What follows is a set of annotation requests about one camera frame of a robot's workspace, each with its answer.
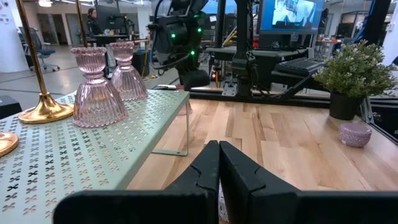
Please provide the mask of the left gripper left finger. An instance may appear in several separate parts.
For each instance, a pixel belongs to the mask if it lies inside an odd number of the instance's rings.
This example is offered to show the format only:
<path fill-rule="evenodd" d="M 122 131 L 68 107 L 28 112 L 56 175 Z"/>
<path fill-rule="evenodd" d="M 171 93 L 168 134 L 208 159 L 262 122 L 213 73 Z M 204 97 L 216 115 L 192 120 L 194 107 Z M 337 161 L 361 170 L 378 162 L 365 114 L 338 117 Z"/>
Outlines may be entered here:
<path fill-rule="evenodd" d="M 59 223 L 217 223 L 220 145 L 209 141 L 163 190 L 84 190 L 65 197 Z"/>

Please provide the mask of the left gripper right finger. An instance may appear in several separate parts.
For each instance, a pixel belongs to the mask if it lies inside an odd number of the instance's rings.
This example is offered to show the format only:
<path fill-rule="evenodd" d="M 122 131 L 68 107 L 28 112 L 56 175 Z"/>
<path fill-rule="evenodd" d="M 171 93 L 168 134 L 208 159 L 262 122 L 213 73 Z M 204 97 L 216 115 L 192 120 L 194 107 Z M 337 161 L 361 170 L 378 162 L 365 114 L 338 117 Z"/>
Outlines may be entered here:
<path fill-rule="evenodd" d="M 300 190 L 220 142 L 220 178 L 230 223 L 397 224 L 397 192 Z"/>

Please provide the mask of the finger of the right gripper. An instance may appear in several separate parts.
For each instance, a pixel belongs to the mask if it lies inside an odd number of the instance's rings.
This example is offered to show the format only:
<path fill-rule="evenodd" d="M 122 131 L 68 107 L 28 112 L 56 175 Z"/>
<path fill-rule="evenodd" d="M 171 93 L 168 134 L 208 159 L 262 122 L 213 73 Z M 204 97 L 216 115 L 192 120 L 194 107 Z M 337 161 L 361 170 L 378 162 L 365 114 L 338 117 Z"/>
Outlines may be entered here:
<path fill-rule="evenodd" d="M 183 87 L 184 90 L 190 90 L 195 84 L 193 73 L 179 75 L 179 79 L 180 79 L 180 85 Z"/>
<path fill-rule="evenodd" d="M 210 84 L 209 74 L 204 70 L 197 70 L 193 74 L 192 87 L 203 87 Z"/>

